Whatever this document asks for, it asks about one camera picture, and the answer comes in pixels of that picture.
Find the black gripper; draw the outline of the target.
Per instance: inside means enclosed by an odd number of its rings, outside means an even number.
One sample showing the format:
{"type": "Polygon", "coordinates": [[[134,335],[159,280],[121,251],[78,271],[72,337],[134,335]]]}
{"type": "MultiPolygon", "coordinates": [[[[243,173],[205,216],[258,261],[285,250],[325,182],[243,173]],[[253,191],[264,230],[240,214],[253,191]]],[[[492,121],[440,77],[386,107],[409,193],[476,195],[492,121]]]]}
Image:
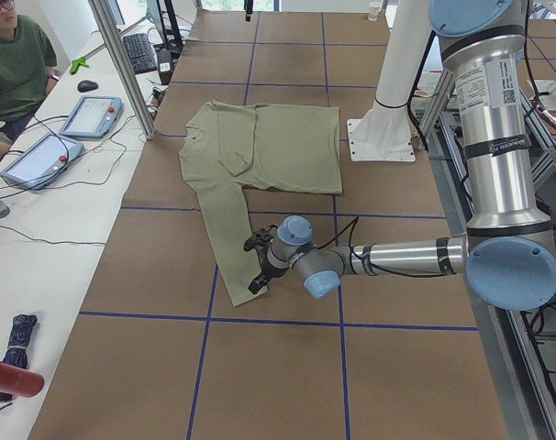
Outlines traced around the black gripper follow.
{"type": "Polygon", "coordinates": [[[244,242],[243,250],[255,250],[261,266],[261,273],[248,286],[252,294],[260,294],[272,279],[281,278],[285,274],[283,262],[272,262],[271,243],[274,236],[271,231],[276,228],[277,225],[261,228],[253,232],[244,242]]]}

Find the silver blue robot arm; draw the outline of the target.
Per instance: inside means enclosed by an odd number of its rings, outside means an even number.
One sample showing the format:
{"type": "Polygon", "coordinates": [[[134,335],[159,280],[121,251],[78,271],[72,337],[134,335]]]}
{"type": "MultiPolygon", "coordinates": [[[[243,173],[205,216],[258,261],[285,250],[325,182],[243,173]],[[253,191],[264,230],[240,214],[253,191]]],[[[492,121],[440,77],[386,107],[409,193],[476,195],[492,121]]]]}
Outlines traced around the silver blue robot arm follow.
{"type": "Polygon", "coordinates": [[[289,216],[275,234],[262,230],[245,242],[261,263],[250,292],[294,270],[317,299],[346,275],[384,273],[412,278],[461,273],[473,293],[513,311],[539,308],[554,297],[552,226],[536,204],[517,81],[526,7],[523,1],[433,1],[428,7],[442,64],[455,78],[473,198],[464,235],[323,251],[313,244],[309,222],[289,216]]]}

